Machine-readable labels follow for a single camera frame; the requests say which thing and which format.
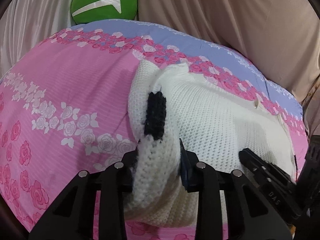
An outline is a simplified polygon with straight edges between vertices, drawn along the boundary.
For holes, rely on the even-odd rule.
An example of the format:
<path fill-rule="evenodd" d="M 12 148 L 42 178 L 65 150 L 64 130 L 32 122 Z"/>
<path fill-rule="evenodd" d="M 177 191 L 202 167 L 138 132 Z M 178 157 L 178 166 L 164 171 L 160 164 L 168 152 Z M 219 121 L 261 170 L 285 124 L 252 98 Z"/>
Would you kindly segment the white satin curtain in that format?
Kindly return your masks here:
<path fill-rule="evenodd" d="M 12 0 L 1 17 L 1 76 L 39 42 L 75 25 L 72 0 Z"/>

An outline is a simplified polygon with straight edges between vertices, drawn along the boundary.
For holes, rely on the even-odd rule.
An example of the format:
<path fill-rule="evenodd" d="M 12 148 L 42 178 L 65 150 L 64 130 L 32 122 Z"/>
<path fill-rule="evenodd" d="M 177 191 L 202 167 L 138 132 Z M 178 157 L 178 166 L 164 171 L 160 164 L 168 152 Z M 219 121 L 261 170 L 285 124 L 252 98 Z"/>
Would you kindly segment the floral pink purple bedspread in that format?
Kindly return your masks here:
<path fill-rule="evenodd" d="M 232 98 L 285 127 L 300 174 L 308 148 L 302 107 L 239 52 L 168 27 L 103 20 L 62 29 L 1 79 L 1 197 L 30 231 L 76 172 L 98 172 L 136 143 L 127 100 L 142 60 L 185 63 Z"/>

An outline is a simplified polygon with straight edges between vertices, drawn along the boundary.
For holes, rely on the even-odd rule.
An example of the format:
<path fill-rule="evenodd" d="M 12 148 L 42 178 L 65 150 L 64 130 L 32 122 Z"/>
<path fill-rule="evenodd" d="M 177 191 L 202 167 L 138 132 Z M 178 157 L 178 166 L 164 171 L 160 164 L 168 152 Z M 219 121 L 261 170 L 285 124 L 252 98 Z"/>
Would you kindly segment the green plush pillow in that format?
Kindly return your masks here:
<path fill-rule="evenodd" d="M 72 0 L 71 16 L 76 24 L 109 19 L 134 20 L 138 0 Z"/>

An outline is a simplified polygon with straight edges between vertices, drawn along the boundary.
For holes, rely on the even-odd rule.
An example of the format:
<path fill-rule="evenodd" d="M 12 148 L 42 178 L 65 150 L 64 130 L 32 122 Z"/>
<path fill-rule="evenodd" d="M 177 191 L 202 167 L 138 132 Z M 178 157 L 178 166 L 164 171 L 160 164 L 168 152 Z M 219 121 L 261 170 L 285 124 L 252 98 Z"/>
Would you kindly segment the floral cream garment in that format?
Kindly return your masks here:
<path fill-rule="evenodd" d="M 313 135 L 319 135 L 320 124 L 320 86 L 319 79 L 308 92 L 303 101 L 303 122 L 306 134 L 310 139 Z"/>

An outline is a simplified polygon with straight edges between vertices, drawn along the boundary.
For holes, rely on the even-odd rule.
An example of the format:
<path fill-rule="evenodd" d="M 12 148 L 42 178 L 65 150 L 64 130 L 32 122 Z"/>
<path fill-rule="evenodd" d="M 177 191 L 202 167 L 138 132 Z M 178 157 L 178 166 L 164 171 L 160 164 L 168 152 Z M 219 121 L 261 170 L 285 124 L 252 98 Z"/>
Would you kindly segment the white knit sweater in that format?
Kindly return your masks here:
<path fill-rule="evenodd" d="M 239 152 L 249 148 L 291 178 L 296 175 L 283 118 L 256 99 L 240 98 L 189 72 L 185 63 L 161 69 L 142 60 L 131 85 L 128 113 L 138 156 L 126 219 L 174 228 L 196 223 L 198 193 L 182 186 L 181 147 L 223 172 L 242 169 Z"/>

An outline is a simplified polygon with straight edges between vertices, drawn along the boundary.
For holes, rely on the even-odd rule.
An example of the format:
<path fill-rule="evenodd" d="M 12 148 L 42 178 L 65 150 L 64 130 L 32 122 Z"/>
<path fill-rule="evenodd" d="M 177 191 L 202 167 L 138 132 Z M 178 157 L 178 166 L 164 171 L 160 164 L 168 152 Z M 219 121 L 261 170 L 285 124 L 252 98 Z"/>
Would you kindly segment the beige curtain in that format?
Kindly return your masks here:
<path fill-rule="evenodd" d="M 319 96 L 319 18 L 308 0 L 138 0 L 138 17 L 237 50 L 298 101 Z"/>

